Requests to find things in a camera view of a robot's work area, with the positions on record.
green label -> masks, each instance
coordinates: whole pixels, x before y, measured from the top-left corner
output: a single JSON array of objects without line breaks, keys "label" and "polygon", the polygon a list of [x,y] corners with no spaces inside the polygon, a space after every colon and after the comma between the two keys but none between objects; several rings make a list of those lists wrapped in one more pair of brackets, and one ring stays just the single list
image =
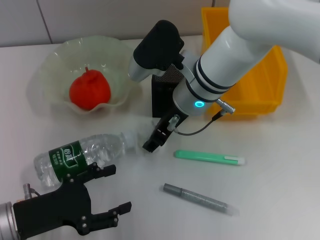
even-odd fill
[{"label": "green label", "polygon": [[87,162],[79,141],[49,151],[53,170],[59,181],[67,174],[76,175],[87,169]]}]

blue led light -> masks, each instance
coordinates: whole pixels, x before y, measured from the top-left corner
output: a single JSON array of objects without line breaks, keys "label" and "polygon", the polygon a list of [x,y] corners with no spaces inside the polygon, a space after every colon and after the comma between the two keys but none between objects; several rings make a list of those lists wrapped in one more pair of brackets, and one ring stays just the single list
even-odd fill
[{"label": "blue led light", "polygon": [[197,108],[202,108],[202,107],[205,105],[205,103],[204,103],[203,101],[196,101],[196,102],[194,103],[194,105],[195,105]]}]

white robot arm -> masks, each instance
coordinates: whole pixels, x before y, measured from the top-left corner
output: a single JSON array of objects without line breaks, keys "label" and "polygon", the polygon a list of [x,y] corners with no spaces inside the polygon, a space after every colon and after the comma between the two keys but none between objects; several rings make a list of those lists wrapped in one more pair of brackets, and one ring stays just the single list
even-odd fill
[{"label": "white robot arm", "polygon": [[173,92],[174,109],[160,120],[143,146],[149,152],[162,146],[173,129],[188,116],[202,115],[213,103],[229,107],[232,112],[220,97],[274,45],[320,63],[319,2],[231,0],[229,22],[230,26],[201,57],[187,51],[179,54],[183,41],[174,26],[163,22],[163,25],[157,23],[134,51],[129,67],[129,76],[134,81],[140,82],[150,74],[162,76],[168,63],[174,64],[185,76]]}]

green highlighter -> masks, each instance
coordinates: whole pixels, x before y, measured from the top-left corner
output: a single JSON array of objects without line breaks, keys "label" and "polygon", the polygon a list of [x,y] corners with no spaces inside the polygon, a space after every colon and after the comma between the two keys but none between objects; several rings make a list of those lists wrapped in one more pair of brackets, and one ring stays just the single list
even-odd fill
[{"label": "green highlighter", "polygon": [[175,151],[174,156],[178,159],[190,159],[218,164],[244,165],[246,163],[244,157],[198,151],[177,150]]}]

table surface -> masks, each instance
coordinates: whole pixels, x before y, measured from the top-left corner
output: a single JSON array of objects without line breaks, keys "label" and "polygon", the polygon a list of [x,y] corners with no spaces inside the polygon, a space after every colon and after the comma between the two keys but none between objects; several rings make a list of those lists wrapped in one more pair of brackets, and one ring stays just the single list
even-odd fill
[{"label": "table surface", "polygon": [[[201,36],[183,40],[185,49],[200,54]],[[140,41],[125,42],[134,48]],[[24,183],[44,193],[33,169],[37,154],[151,120],[150,78],[111,112],[79,116],[48,105],[33,74],[56,47],[0,48],[0,203],[22,199]],[[122,159],[116,175],[86,183],[94,214],[132,202],[117,228],[81,237],[64,226],[34,238],[318,240],[320,66],[297,53],[283,53],[289,73],[275,113],[250,121],[218,121],[194,136],[173,134],[154,154]],[[202,117],[190,117],[179,129],[193,132],[205,123]],[[242,156],[247,164],[176,159],[173,152],[178,149]],[[166,194],[160,191],[164,183],[231,204],[240,215],[230,217]]]}]

